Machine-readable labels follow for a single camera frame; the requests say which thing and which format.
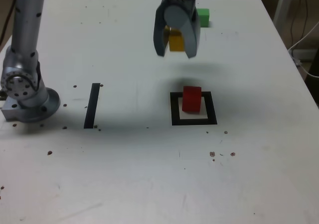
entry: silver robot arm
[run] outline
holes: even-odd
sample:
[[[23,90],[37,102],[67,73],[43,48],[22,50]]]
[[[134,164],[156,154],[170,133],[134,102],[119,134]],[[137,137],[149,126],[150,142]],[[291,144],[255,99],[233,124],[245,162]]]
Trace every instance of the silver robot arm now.
[[[195,57],[200,38],[200,21],[195,7],[196,0],[162,0],[156,10],[154,25],[154,47],[159,56],[164,56],[169,29],[178,29],[184,40],[188,58]]]
[[[6,120],[34,122],[60,106],[57,92],[41,77],[36,44],[44,0],[16,0],[12,43],[3,62],[1,87],[8,95],[2,108]]]

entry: yellow cube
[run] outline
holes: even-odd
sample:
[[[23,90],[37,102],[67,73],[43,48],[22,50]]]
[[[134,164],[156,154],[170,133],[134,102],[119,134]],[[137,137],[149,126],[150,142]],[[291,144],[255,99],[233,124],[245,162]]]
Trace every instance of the yellow cube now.
[[[170,51],[184,51],[184,39],[179,30],[171,29],[168,41]]]

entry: table surface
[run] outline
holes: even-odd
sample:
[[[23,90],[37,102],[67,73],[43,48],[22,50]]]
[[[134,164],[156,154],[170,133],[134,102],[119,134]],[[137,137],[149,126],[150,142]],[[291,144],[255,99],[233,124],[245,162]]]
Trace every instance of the table surface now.
[[[61,107],[0,115],[1,224],[319,222],[319,112],[261,0],[197,0],[211,27],[189,60],[156,55],[160,1],[45,0],[37,50]],[[92,83],[101,131],[83,129]],[[218,125],[171,125],[184,85],[211,92]]]

